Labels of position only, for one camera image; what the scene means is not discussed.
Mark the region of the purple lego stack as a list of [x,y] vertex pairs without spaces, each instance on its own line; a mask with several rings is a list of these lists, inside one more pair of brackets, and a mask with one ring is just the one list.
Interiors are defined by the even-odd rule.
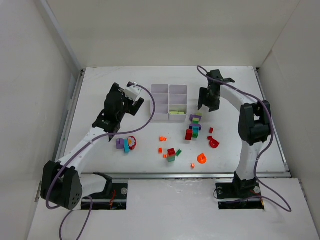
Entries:
[[190,120],[190,126],[191,127],[197,127],[197,128],[199,128],[199,130],[201,130],[202,129],[202,126],[200,125],[200,121],[201,121],[201,119],[202,119],[202,113],[200,113],[200,112],[197,112],[197,113],[195,113],[195,114],[191,114],[190,116],[189,116],[189,120]]

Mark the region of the red long lego brick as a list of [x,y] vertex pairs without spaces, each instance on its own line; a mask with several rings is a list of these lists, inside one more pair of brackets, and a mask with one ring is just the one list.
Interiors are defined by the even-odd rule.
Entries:
[[193,130],[187,129],[185,133],[185,140],[190,141],[193,137]]

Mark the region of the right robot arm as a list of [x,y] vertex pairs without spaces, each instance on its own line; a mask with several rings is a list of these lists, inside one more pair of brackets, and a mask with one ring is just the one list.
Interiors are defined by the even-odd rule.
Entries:
[[231,188],[240,193],[250,191],[258,185],[256,163],[262,145],[274,134],[270,104],[233,86],[235,81],[222,77],[218,69],[207,71],[198,66],[197,70],[207,78],[207,87],[199,89],[197,108],[205,106],[209,112],[218,111],[223,98],[239,112],[237,129],[242,146]]

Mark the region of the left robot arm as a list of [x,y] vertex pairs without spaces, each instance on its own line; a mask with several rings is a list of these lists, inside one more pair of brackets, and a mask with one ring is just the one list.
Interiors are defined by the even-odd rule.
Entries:
[[142,90],[144,87],[136,83],[129,82],[124,88],[114,83],[103,109],[83,140],[69,154],[45,164],[40,196],[49,210],[59,207],[73,210],[84,198],[111,194],[113,182],[110,176],[94,172],[81,179],[81,174],[98,149],[104,146],[104,141],[110,142],[121,134],[119,130],[124,116],[137,114],[145,101],[140,97]]

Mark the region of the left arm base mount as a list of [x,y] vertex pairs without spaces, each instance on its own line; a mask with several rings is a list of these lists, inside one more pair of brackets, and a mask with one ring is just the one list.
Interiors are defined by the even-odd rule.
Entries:
[[128,183],[113,182],[104,173],[83,174],[80,177],[82,196],[77,210],[126,210]]

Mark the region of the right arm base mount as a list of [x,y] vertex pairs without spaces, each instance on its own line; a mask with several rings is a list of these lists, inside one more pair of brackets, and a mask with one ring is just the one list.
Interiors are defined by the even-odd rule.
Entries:
[[215,198],[219,210],[264,210],[264,203],[259,196],[261,189],[257,179],[240,180],[236,177],[232,182],[215,183]]

